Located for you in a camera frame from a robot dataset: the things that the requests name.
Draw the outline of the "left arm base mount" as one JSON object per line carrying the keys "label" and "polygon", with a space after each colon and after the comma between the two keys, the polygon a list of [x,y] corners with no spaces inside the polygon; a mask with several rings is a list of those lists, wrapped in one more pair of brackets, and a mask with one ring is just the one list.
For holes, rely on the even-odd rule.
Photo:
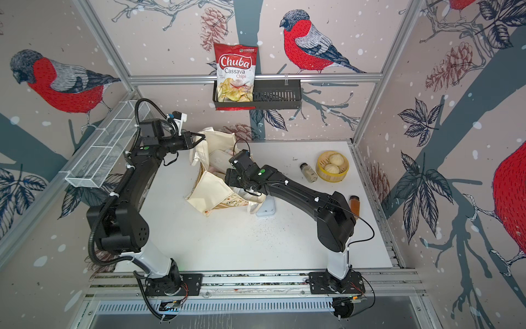
{"label": "left arm base mount", "polygon": [[180,274],[172,271],[162,278],[146,279],[145,293],[148,297],[198,296],[203,278],[203,274]]}

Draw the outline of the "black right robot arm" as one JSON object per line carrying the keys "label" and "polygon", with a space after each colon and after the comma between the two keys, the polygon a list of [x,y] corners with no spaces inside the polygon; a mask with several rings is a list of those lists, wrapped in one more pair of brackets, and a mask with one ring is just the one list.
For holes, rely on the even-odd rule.
{"label": "black right robot arm", "polygon": [[349,247],[357,222],[367,221],[353,212],[344,195],[315,191],[287,178],[269,165],[259,167],[243,149],[229,159],[225,183],[253,196],[271,196],[304,211],[316,222],[320,243],[329,251],[327,272],[335,280],[344,280],[351,269]]}

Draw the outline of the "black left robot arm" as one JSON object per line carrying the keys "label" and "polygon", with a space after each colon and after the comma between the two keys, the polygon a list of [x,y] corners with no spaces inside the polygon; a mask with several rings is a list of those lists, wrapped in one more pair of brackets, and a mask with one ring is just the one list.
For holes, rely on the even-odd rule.
{"label": "black left robot arm", "polygon": [[160,119],[141,119],[143,104],[159,109],[152,100],[141,98],[134,106],[135,139],[125,155],[126,171],[118,185],[99,206],[89,208],[88,256],[100,266],[129,261],[146,278],[163,278],[175,268],[172,259],[149,242],[149,226],[140,214],[141,199],[160,166],[167,166],[168,154],[191,150],[205,141],[205,135],[182,129],[180,112],[163,114]]}

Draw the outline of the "cream canvas tote bag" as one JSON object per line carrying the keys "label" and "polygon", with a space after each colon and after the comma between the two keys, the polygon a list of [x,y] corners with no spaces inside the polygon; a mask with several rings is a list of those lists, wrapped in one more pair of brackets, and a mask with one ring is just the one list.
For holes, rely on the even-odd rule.
{"label": "cream canvas tote bag", "polygon": [[219,132],[212,127],[206,127],[200,133],[205,134],[205,141],[190,151],[190,164],[197,167],[199,172],[196,183],[186,198],[188,203],[205,216],[210,215],[213,210],[243,206],[251,214],[257,212],[266,200],[265,195],[227,186],[226,174],[209,166],[209,154],[217,149],[228,152],[232,157],[240,152],[235,134]]}

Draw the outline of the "light blue pencil case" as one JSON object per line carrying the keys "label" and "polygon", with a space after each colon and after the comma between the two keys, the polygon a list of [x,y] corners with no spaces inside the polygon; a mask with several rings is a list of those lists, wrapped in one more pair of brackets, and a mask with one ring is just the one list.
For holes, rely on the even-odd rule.
{"label": "light blue pencil case", "polygon": [[257,217],[272,217],[276,213],[275,198],[267,196],[261,207],[256,212]]}

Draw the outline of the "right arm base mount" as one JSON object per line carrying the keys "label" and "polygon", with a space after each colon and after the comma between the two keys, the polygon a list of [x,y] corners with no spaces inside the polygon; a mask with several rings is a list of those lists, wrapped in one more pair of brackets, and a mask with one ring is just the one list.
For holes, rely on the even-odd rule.
{"label": "right arm base mount", "polygon": [[363,295],[366,291],[364,288],[364,279],[360,272],[349,270],[343,279],[338,279],[328,271],[314,271],[308,274],[305,283],[309,285],[312,295]]}

